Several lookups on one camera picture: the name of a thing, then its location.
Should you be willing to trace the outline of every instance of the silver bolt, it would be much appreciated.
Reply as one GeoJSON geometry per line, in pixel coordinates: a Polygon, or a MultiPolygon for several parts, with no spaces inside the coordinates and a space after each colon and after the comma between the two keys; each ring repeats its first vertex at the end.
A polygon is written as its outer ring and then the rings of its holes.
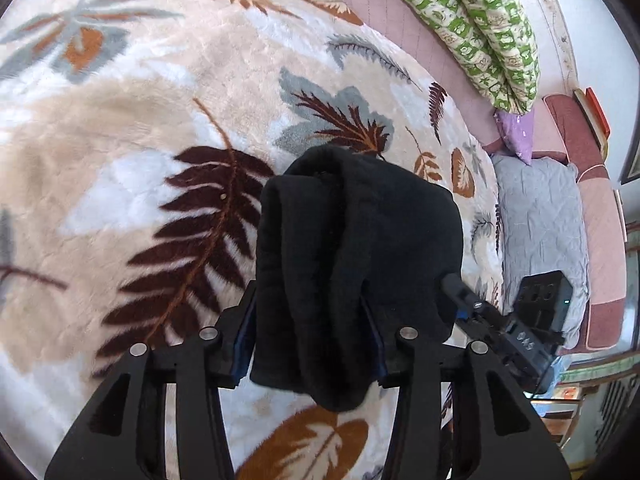
{"type": "Polygon", "coordinates": [[[471,349],[474,353],[483,355],[489,351],[489,347],[484,341],[473,341],[471,343],[471,349]]]}
{"type": "Polygon", "coordinates": [[[204,339],[204,341],[211,341],[218,337],[218,330],[213,328],[212,326],[206,326],[202,330],[200,330],[200,339],[204,339]]]}
{"type": "Polygon", "coordinates": [[[412,326],[403,326],[400,329],[400,337],[402,339],[415,339],[418,337],[418,331],[412,326]]]}
{"type": "Polygon", "coordinates": [[[146,345],[144,343],[136,343],[131,348],[129,348],[129,353],[135,357],[144,355],[145,352],[146,352],[146,345]]]}

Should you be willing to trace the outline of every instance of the black garment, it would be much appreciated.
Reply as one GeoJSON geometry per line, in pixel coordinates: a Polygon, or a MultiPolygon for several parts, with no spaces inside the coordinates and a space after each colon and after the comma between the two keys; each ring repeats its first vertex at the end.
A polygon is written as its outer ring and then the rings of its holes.
{"type": "Polygon", "coordinates": [[[439,291],[460,274],[462,222],[451,193],[347,150],[307,150],[262,192],[257,339],[251,379],[356,408],[374,380],[372,310],[444,342],[456,307],[439,291]]]}

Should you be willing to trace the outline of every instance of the red book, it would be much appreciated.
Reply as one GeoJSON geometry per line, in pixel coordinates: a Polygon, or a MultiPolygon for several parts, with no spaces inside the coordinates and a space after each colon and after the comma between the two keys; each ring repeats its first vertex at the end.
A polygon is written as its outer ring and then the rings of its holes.
{"type": "Polygon", "coordinates": [[[587,101],[590,104],[591,110],[598,118],[598,122],[602,127],[602,131],[604,132],[605,138],[609,139],[609,136],[611,134],[611,128],[609,126],[609,123],[607,123],[607,118],[604,116],[604,112],[602,111],[602,107],[598,102],[598,98],[596,97],[596,94],[593,92],[593,89],[591,89],[591,87],[587,88],[585,94],[587,95],[587,101]]]}

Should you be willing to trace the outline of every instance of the green patterned fabric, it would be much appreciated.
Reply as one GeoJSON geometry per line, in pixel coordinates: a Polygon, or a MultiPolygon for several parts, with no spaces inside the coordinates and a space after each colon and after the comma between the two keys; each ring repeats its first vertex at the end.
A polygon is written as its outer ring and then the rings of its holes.
{"type": "Polygon", "coordinates": [[[538,47],[519,0],[406,0],[495,107],[531,110],[538,47]]]}

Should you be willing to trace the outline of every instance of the white wall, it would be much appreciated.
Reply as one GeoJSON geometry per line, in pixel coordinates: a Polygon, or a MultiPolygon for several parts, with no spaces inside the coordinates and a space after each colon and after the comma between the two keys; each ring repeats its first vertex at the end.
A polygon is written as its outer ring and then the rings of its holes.
{"type": "Polygon", "coordinates": [[[593,88],[611,126],[605,162],[627,222],[640,219],[640,179],[620,186],[636,126],[640,67],[602,0],[558,0],[574,48],[578,81],[593,88]]]}

